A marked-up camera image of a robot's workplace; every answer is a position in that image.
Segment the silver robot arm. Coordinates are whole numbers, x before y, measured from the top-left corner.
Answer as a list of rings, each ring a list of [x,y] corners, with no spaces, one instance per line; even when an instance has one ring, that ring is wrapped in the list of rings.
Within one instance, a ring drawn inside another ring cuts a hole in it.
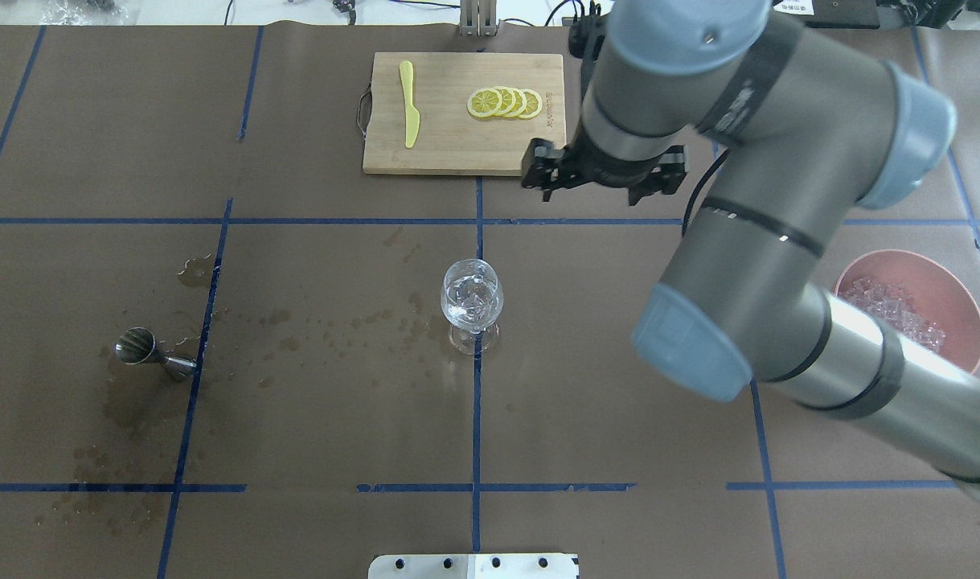
[[[769,1],[618,1],[574,138],[535,139],[522,186],[662,190],[681,129],[726,160],[651,290],[641,359],[719,402],[756,381],[923,459],[980,503],[980,379],[819,285],[853,207],[915,191],[955,136],[953,102]]]

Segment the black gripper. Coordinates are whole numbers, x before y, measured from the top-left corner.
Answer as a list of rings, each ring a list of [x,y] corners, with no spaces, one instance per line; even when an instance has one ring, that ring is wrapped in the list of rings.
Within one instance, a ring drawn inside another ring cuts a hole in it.
[[[602,153],[579,138],[563,148],[546,139],[531,139],[522,160],[522,187],[542,191],[551,201],[553,191],[588,183],[625,188],[628,204],[637,205],[648,195],[673,195],[686,176],[686,151],[681,144],[667,147],[658,157],[626,161]]]

